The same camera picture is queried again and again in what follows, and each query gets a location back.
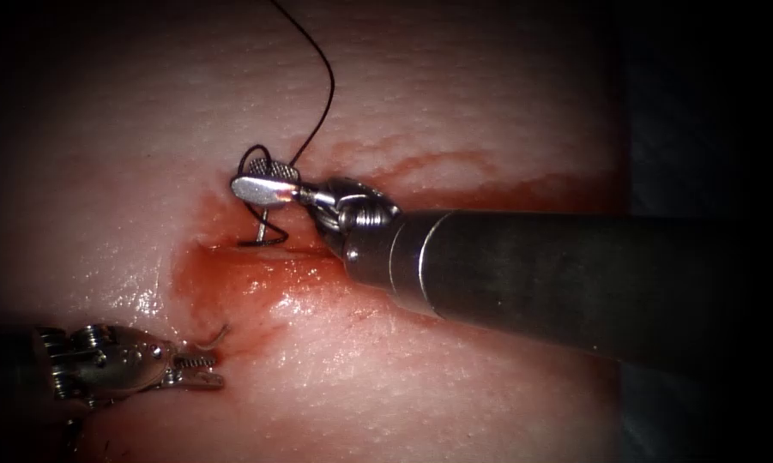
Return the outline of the right arm needle driver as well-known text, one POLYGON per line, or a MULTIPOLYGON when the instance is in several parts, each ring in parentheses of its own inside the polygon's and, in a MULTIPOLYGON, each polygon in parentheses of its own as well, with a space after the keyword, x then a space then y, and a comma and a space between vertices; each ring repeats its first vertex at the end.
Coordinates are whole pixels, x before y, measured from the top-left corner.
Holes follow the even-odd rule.
POLYGON ((352 229, 388 225, 402 213, 387 195, 349 177, 304 183, 299 203, 322 234, 345 236, 352 229))

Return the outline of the left arm needle driver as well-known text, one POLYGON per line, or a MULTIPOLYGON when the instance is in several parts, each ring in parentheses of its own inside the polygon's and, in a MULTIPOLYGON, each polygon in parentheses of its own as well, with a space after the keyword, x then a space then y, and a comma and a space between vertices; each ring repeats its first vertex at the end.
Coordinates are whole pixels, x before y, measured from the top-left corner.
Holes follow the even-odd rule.
POLYGON ((137 328, 101 323, 70 334, 45 326, 36 332, 59 400, 95 408, 159 386, 172 367, 172 343, 137 328))

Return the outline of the left arm needle driver jaw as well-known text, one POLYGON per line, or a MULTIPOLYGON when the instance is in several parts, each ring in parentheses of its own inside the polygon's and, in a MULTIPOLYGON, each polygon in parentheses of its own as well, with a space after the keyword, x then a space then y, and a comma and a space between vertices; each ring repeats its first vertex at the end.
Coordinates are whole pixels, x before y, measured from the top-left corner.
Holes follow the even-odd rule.
POLYGON ((163 388, 217 390, 225 386, 221 375, 202 370, 174 370, 163 379, 163 388))
POLYGON ((173 370, 211 368, 217 363, 217 357, 210 352, 180 352, 172 356, 173 370))

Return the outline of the right arm needle driver jaw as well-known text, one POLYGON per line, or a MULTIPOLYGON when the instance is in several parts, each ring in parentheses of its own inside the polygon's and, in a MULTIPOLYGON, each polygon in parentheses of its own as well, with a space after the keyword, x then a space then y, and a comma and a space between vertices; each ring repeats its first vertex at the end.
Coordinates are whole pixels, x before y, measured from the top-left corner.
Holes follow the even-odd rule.
POLYGON ((296 183, 277 177, 237 176, 231 181, 231 191, 254 206, 283 206, 300 197, 296 183))
POLYGON ((249 175, 253 177, 270 177, 297 183, 300 180, 299 171, 284 162, 275 159, 257 158, 249 162, 249 175))

